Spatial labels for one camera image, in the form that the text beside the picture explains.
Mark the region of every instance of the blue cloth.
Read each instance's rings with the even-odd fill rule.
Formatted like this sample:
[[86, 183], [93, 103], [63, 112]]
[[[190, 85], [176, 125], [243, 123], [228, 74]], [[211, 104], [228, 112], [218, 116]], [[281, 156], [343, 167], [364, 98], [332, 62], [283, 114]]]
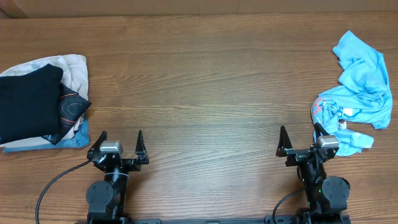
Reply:
[[77, 133], [71, 139], [61, 140], [56, 145], [48, 143], [41, 146], [14, 147], [14, 148], [5, 147], [3, 149], [3, 152], [20, 152], [20, 151], [28, 151], [35, 149], [77, 148], [77, 147], [85, 147], [89, 145], [89, 143], [90, 143], [90, 138], [88, 135], [88, 120], [87, 120], [87, 114], [85, 113], [82, 124], [79, 125]]
[[333, 48], [344, 72], [342, 84], [319, 94], [311, 107], [314, 124], [321, 123], [339, 140], [337, 156], [350, 156], [371, 148], [371, 136], [345, 129], [339, 120], [370, 123], [386, 128], [391, 120], [392, 94], [382, 53], [377, 52], [351, 31]]

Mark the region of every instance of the crumpled blue cloth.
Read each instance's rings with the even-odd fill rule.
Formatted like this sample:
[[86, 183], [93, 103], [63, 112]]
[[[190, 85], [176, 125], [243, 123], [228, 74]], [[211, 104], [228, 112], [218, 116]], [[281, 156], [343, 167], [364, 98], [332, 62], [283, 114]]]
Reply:
[[337, 156], [350, 156], [371, 148], [371, 136], [346, 129], [339, 120], [371, 123], [376, 129], [386, 128], [391, 120], [392, 93], [382, 53], [377, 52], [351, 31], [333, 48], [344, 72], [336, 86], [320, 93], [311, 107], [313, 123], [339, 141]]

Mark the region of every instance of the wooden table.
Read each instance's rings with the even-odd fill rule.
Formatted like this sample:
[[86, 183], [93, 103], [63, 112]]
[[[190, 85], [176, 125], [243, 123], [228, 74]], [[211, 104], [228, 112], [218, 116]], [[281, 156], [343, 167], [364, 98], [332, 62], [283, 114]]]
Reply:
[[[5, 19], [0, 70], [51, 55], [87, 57], [91, 142], [105, 129], [131, 157], [144, 132], [150, 164], [130, 177], [134, 218], [263, 217], [300, 187], [295, 167], [275, 157], [279, 127], [295, 148], [311, 145], [310, 107], [342, 71], [332, 48], [352, 30], [382, 52], [394, 94], [397, 24], [396, 12]], [[386, 130], [348, 124], [373, 136], [373, 148], [325, 164], [351, 183], [345, 214], [353, 223], [398, 222], [397, 116]], [[86, 151], [0, 154], [0, 223], [34, 223], [43, 188]], [[42, 223], [84, 220], [86, 190], [102, 178], [93, 166], [62, 177], [42, 201]], [[278, 214], [305, 202], [304, 194], [292, 198]]]

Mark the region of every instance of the brown background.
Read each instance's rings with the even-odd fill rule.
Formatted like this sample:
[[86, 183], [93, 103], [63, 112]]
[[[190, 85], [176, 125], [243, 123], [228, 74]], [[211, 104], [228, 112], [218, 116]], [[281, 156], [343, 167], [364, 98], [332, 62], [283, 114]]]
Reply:
[[0, 0], [11, 17], [398, 11], [396, 0]]
[[[310, 107], [338, 85], [331, 51], [352, 30], [384, 53], [398, 91], [396, 12], [0, 20], [0, 71], [63, 54], [88, 59], [91, 141], [107, 130], [133, 156], [144, 132], [150, 164], [131, 174], [134, 218], [263, 217], [300, 187], [294, 167], [275, 157], [279, 127], [296, 148], [312, 139]], [[353, 223], [398, 222], [397, 111], [371, 150], [326, 163], [352, 185]], [[37, 198], [87, 149], [0, 154], [0, 223], [34, 223]], [[86, 166], [62, 177], [42, 201], [42, 223], [74, 223], [85, 193], [103, 173]], [[301, 195], [278, 211], [305, 206]]]

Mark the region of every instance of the black cable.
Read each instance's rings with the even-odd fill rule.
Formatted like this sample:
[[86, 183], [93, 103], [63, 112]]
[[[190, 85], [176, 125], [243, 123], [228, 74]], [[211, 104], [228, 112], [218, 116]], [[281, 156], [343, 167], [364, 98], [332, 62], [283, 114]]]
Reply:
[[37, 204], [36, 204], [36, 213], [35, 213], [36, 224], [40, 224], [40, 222], [39, 222], [39, 207], [40, 207], [40, 202], [42, 202], [42, 199], [43, 199], [43, 197], [44, 197], [44, 194], [45, 194], [46, 191], [51, 187], [51, 185], [54, 184], [54, 182], [57, 181], [59, 178], [61, 178], [63, 175], [65, 175], [65, 174], [67, 174], [67, 173], [69, 173], [69, 172], [71, 172], [71, 171], [74, 171], [75, 169], [79, 169], [79, 168], [81, 168], [81, 167], [83, 167], [83, 166], [89, 164], [90, 162], [91, 162], [91, 160], [88, 160], [88, 161], [86, 161], [86, 162], [84, 162], [84, 163], [82, 163], [82, 164], [80, 164], [80, 165], [78, 165], [78, 166], [75, 166], [74, 168], [71, 168], [71, 169], [68, 169], [68, 170], [64, 171], [64, 172], [61, 173], [60, 175], [56, 176], [53, 180], [51, 180], [51, 182], [50, 182], [49, 184], [47, 184], [47, 186], [45, 186], [45, 188], [44, 188], [42, 194], [40, 194], [40, 197], [39, 197], [39, 199], [38, 199], [38, 201], [37, 201]]
[[293, 193], [289, 194], [288, 196], [282, 198], [282, 200], [281, 200], [280, 202], [278, 202], [278, 204], [276, 204], [276, 206], [275, 206], [275, 208], [274, 208], [274, 211], [272, 212], [272, 221], [274, 221], [274, 224], [278, 224], [278, 223], [276, 222], [276, 219], [275, 219], [275, 213], [276, 213], [276, 210], [278, 209], [279, 205], [281, 205], [281, 204], [282, 204], [284, 201], [286, 201], [288, 198], [293, 197], [293, 196], [299, 194], [299, 193], [302, 192], [303, 190], [305, 190], [305, 187], [303, 187], [303, 188], [300, 189], [300, 190], [296, 190], [295, 192], [293, 192]]

